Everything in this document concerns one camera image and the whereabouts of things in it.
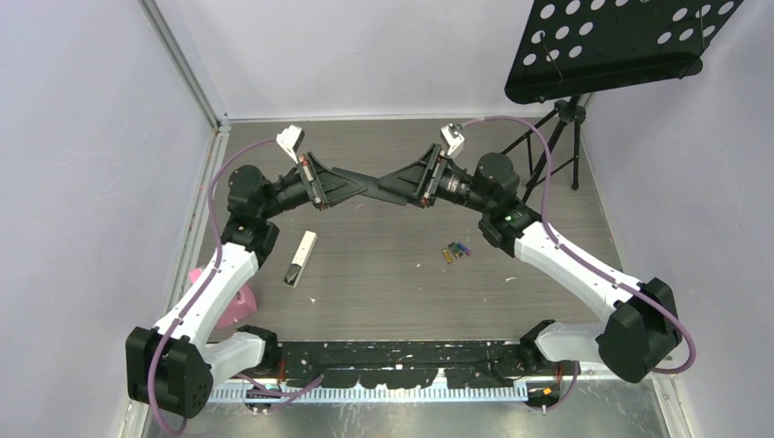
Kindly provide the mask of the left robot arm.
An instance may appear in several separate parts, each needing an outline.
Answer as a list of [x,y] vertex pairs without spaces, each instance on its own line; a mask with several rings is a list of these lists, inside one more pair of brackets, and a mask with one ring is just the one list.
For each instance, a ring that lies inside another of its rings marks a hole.
[[328,168],[310,152],[276,181],[243,165],[226,186],[229,217],[224,227],[210,223],[220,236],[204,271],[166,315],[151,328],[134,328],[126,340],[128,394],[147,403],[158,422],[167,413],[192,419],[217,385],[245,370],[259,378],[278,370],[280,348],[271,330],[246,325],[208,343],[236,292],[271,254],[279,235],[273,217],[305,203],[326,209],[358,195],[407,203],[387,178]]

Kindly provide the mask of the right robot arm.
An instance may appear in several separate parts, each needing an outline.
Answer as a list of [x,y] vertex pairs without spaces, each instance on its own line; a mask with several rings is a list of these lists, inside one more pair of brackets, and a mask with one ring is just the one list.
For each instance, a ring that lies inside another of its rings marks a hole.
[[486,153],[469,174],[438,144],[376,180],[385,200],[427,208],[443,199],[480,212],[478,228],[493,247],[550,276],[596,315],[595,323],[540,322],[519,341],[526,370],[539,375],[557,362],[594,362],[630,383],[664,372],[662,361],[687,339],[672,288],[627,276],[561,236],[518,198],[518,184],[507,156]]

